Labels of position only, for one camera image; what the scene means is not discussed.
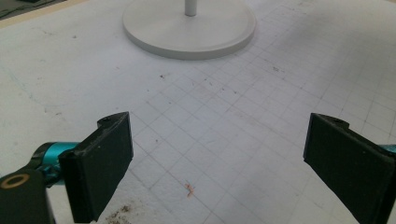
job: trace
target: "gold ring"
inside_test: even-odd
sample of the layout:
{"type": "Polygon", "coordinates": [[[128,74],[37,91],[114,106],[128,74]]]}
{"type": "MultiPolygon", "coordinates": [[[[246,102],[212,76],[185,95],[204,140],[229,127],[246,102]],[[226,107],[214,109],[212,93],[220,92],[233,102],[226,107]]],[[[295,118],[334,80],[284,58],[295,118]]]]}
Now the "gold ring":
{"type": "Polygon", "coordinates": [[[16,188],[22,184],[24,184],[27,180],[29,179],[29,175],[27,174],[22,174],[22,175],[14,175],[10,176],[7,178],[5,181],[1,183],[1,188],[2,189],[13,189],[16,188]],[[12,180],[15,180],[16,178],[20,178],[20,180],[16,181],[15,183],[10,184],[12,180]]]}

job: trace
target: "dark corner object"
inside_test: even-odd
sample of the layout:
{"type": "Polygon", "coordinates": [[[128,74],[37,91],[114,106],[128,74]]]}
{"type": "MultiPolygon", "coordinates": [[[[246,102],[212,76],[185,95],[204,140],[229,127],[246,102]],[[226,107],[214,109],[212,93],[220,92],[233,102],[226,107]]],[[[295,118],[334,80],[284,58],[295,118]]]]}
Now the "dark corner object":
{"type": "Polygon", "coordinates": [[[19,171],[0,178],[2,224],[56,223],[46,187],[64,181],[74,221],[97,220],[134,155],[129,113],[100,119],[81,143],[46,143],[19,171]]]}
{"type": "Polygon", "coordinates": [[[378,146],[348,127],[311,114],[304,161],[360,224],[386,224],[396,196],[394,146],[378,146]]]}

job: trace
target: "white pole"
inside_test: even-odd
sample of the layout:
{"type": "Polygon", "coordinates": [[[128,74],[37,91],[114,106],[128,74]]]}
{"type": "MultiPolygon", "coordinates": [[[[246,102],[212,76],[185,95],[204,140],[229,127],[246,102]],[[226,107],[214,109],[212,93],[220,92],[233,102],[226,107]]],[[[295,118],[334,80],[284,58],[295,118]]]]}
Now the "white pole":
{"type": "Polygon", "coordinates": [[[186,16],[193,17],[197,14],[197,0],[184,0],[186,16]]]}

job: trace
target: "circular stand base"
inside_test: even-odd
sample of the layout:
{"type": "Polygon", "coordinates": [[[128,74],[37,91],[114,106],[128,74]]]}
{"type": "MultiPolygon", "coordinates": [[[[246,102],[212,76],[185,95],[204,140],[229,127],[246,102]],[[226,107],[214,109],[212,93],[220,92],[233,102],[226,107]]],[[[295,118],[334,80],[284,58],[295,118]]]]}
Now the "circular stand base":
{"type": "Polygon", "coordinates": [[[194,17],[184,9],[184,0],[134,0],[123,25],[140,48],[181,60],[225,56],[253,37],[256,19],[242,0],[199,0],[194,17]]]}

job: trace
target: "beige strip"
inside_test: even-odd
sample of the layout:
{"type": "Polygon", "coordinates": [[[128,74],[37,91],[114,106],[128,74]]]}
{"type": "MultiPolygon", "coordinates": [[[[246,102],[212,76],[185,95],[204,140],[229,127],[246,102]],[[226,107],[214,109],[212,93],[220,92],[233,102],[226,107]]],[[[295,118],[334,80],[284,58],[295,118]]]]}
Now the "beige strip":
{"type": "Polygon", "coordinates": [[[11,17],[5,20],[0,21],[0,28],[18,23],[18,22],[22,22],[22,21],[28,21],[30,19],[42,16],[42,15],[46,15],[49,14],[51,12],[57,11],[57,10],[61,10],[63,8],[66,7],[71,7],[73,5],[82,3],[82,2],[86,2],[88,0],[68,0],[68,1],[64,1],[49,7],[42,7],[40,9],[34,10],[34,11],[30,11],[15,17],[11,17]]]}

